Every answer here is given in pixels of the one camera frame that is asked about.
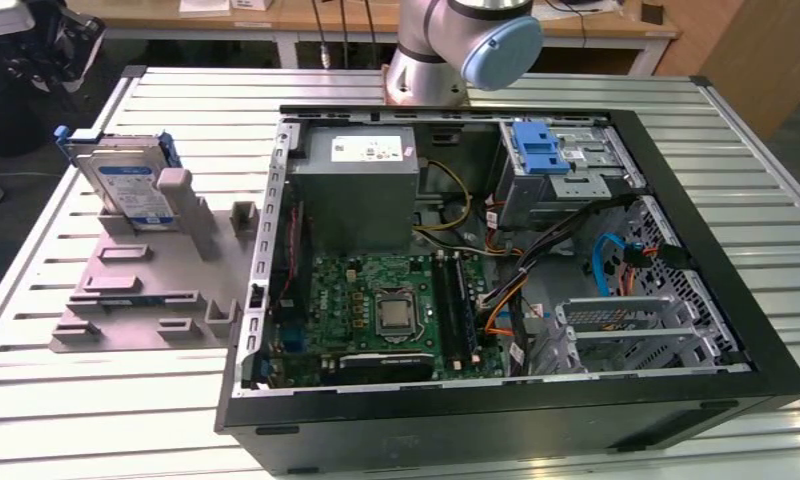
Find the motherboard chip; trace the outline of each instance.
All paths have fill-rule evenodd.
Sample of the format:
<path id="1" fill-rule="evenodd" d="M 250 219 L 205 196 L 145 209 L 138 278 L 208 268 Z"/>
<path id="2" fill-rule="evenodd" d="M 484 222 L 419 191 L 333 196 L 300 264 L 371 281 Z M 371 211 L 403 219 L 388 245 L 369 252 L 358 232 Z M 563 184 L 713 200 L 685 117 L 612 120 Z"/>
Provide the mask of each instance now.
<path id="1" fill-rule="evenodd" d="M 408 288 L 385 289 L 376 294 L 376 333 L 403 340 L 415 334 L 417 309 L 415 293 Z"/>
<path id="2" fill-rule="evenodd" d="M 380 303 L 380 322 L 385 328 L 409 328 L 409 305 L 405 300 L 385 300 Z"/>

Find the power cable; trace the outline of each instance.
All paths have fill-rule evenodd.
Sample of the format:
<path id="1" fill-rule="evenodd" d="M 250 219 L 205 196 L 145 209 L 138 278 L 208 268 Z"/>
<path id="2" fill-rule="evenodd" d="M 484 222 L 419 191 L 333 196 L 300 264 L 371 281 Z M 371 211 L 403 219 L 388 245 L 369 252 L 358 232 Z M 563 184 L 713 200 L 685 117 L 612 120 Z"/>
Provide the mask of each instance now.
<path id="1" fill-rule="evenodd" d="M 325 70 L 332 66 L 329 57 L 329 46 L 325 43 L 325 33 L 322 31 L 322 22 L 320 21 L 320 11 L 317 10 L 317 0 L 310 0 L 310 6 L 314 10 L 314 20 L 317 21 L 317 31 L 320 32 L 320 61 Z"/>
<path id="2" fill-rule="evenodd" d="M 589 8 L 587 10 L 575 10 L 575 8 L 572 8 L 572 5 L 569 5 L 568 3 L 564 3 L 563 5 L 565 5 L 567 9 L 563 9 L 560 7 L 557 7 L 553 3 L 551 3 L 551 0 L 545 0 L 545 3 L 548 4 L 548 6 L 557 10 L 559 12 L 565 12 L 565 13 L 573 13 L 576 14 L 580 19 L 581 19 L 581 48 L 587 48 L 587 27 L 584 26 L 584 13 L 597 13 L 601 11 L 601 9 L 599 8 Z"/>
<path id="3" fill-rule="evenodd" d="M 373 68 L 379 68 L 379 57 L 376 51 L 376 32 L 373 31 L 373 16 L 371 15 L 371 0 L 364 0 L 364 9 L 368 12 L 368 27 L 371 27 L 371 56 L 373 61 Z"/>
<path id="4" fill-rule="evenodd" d="M 346 8 L 344 7 L 344 0 L 341 1 L 341 27 L 344 29 L 344 70 L 349 70 L 349 33 L 346 31 Z"/>

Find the slotted metal table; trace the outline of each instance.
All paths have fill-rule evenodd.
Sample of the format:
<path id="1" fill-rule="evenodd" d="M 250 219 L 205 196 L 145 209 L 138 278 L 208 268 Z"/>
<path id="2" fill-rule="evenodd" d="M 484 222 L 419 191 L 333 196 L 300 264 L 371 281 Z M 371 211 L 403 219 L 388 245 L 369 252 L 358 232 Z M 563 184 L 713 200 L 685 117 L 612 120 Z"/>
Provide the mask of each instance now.
<path id="1" fill-rule="evenodd" d="M 281 104 L 379 104 L 376 71 L 149 68 L 96 126 L 176 138 L 210 207 L 261 202 Z M 477 106 L 635 110 L 800 364 L 800 187 L 709 86 L 687 78 L 528 75 Z M 101 232 L 74 169 L 0 285 L 0 479 L 268 478 L 213 433 L 222 349 L 57 355 L 50 331 Z M 465 464 L 371 477 L 800 478 L 800 401 L 659 452 Z M 337 478 L 349 478 L 349 474 Z"/>

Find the blue plastic latch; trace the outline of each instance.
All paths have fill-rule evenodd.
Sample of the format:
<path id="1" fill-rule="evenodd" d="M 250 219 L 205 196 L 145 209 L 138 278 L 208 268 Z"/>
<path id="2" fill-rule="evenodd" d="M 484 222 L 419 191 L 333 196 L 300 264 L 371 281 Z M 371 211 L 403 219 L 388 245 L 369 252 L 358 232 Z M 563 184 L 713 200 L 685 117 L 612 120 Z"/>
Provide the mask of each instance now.
<path id="1" fill-rule="evenodd" d="M 56 137 L 56 147 L 62 152 L 62 155 L 65 155 L 65 158 L 68 159 L 68 163 L 70 163 L 76 167 L 77 165 L 74 165 L 74 159 L 70 157 L 70 153 L 68 152 L 68 147 L 66 147 L 69 134 L 70 134 L 70 131 L 68 130 L 68 127 L 65 125 L 60 125 L 58 127 L 56 127 L 56 130 L 53 131 L 53 136 Z"/>
<path id="2" fill-rule="evenodd" d="M 557 137 L 541 122 L 515 122 L 512 139 L 524 160 L 524 171 L 532 174 L 565 174 L 572 167 L 560 158 Z"/>
<path id="3" fill-rule="evenodd" d="M 181 168 L 181 157 L 177 154 L 177 150 L 174 150 L 174 139 L 172 138 L 172 135 L 164 130 L 157 139 L 160 140 L 160 148 L 162 149 L 162 154 L 165 155 L 169 167 Z"/>

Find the wooden desk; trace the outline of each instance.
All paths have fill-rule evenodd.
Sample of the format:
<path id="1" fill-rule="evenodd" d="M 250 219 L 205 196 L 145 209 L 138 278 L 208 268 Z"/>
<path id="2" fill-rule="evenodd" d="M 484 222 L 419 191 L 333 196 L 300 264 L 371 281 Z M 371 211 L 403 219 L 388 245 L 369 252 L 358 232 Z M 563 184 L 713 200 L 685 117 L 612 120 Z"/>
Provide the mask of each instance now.
<path id="1" fill-rule="evenodd" d="M 363 0 L 345 0 L 350 42 L 369 42 L 369 26 Z M 376 41 L 396 43 L 400 0 L 371 0 Z M 108 26 L 108 38 L 173 40 L 269 40 L 276 42 L 282 68 L 297 68 L 296 43 L 318 41 L 310 0 L 276 0 L 269 10 L 232 10 L 232 15 L 181 18 L 180 0 L 68 0 L 69 7 L 97 16 Z M 639 0 L 627 0 L 633 10 Z M 318 3 L 326 41 L 342 39 L 340 4 Z M 636 22 L 620 13 L 584 17 L 587 41 L 577 16 L 544 21 L 545 46 L 637 50 L 629 74 L 651 75 L 679 30 L 669 23 Z"/>

